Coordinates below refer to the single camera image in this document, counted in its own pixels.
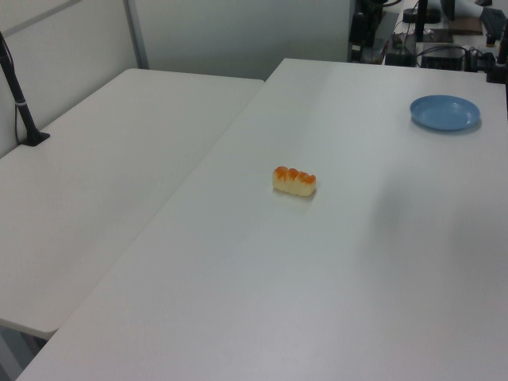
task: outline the black cable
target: black cable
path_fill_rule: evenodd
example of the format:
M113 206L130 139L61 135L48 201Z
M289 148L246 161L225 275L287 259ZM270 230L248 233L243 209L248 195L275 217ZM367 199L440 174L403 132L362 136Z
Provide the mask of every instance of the black cable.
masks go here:
M394 32L393 32L392 34L395 34L395 30L397 29L398 25L399 25L401 22L404 22L404 20L401 20L401 21L399 21L397 24L395 24L395 26L394 26Z
M434 46L434 47L428 48L428 49L424 50L423 52L418 53L416 55L416 57L423 56L427 53L434 53L434 52L439 52L441 50L448 50L448 49L461 49L461 50L464 50L466 53L469 53L469 50L467 50L466 48L464 48L462 46L446 45L446 46Z
M477 52L480 57L483 56L483 52L481 52L480 50L478 50L477 48L474 48L474 47L469 48L469 52L470 53Z
M10 61L10 66L13 67L13 71L14 71L14 59L13 59L13 55L10 54L10 50L9 50L9 46L7 46L5 40L2 38L2 45L4 46L4 48L6 49L7 51L7 56L9 57L9 61ZM17 145L19 145L19 136L17 135L17 105L16 103L14 103L14 136L16 137L16 143Z
M413 9L411 10L411 13L414 13L414 10L417 8L419 4L419 1L416 2L416 4L414 4L414 7ZM411 23L408 22L407 23L407 30L406 30L406 34L404 34L404 42L402 42L402 49L400 49L398 51L398 59L400 60L400 57L402 56L402 50L404 50L404 52L408 52L408 49L406 47L406 41L407 41L407 36L410 34L410 27L411 27Z

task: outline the blue plate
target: blue plate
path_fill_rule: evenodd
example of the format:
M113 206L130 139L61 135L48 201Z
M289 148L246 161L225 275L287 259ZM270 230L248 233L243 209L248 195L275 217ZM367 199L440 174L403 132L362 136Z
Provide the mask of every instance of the blue plate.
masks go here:
M411 103L413 119L440 131L468 129L479 122L479 110L474 103L450 95L430 95Z

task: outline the white table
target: white table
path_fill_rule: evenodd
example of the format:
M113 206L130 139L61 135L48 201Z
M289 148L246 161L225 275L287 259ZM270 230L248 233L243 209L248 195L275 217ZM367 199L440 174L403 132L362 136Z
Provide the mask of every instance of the white table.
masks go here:
M435 93L481 127L415 125ZM507 138L480 75L284 60L20 381L504 379Z
M48 338L263 82L129 70L0 160L0 325Z

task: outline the white wall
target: white wall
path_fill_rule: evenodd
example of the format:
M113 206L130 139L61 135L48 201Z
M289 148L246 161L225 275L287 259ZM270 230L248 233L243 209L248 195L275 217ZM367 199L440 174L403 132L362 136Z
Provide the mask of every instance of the white wall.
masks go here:
M387 7L385 10L387 12L400 13L400 11L405 9L405 8L407 8L407 6L404 7L404 2L400 2L399 4L396 4L394 6Z
M346 61L352 0L129 0L151 69L266 79L285 57Z
M0 5L0 25L5 33L11 28L29 22L43 13L51 12L71 0L2 0Z
M6 42L38 129L137 66L123 0L77 2ZM16 145L13 124L13 97L0 72L0 157Z

